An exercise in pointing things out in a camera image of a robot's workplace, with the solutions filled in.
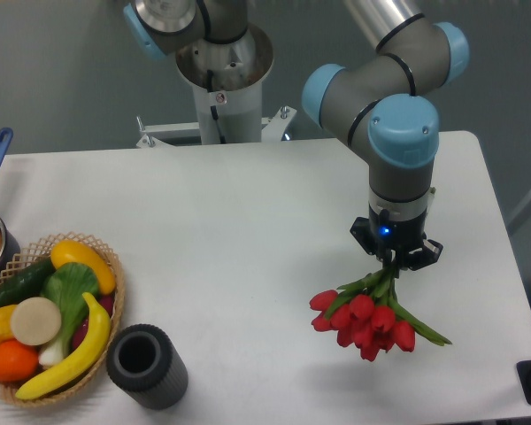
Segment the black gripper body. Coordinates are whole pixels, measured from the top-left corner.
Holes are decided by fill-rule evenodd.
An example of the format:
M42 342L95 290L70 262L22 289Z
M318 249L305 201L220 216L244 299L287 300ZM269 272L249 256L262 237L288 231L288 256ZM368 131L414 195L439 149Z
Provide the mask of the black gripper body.
M369 192L368 216L358 217L350 228L351 235L370 255L381 262L385 248L402 252L402 270L420 270L435 264L443 246L425 233L429 206L435 189L429 188L421 197L409 202L393 202Z

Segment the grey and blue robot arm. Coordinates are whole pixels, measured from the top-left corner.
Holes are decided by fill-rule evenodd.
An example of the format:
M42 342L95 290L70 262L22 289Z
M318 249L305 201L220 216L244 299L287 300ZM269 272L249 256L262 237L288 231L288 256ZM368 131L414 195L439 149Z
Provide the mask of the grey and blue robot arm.
M461 75L464 34L430 22L412 1L349 1L375 58L356 70L327 64L302 92L305 113L369 168L369 213L351 233L393 274L439 259L425 221L439 146L439 117L426 94ZM174 55L191 86L205 144L261 142L262 82L273 46L244 1L131 1L123 11L143 51Z

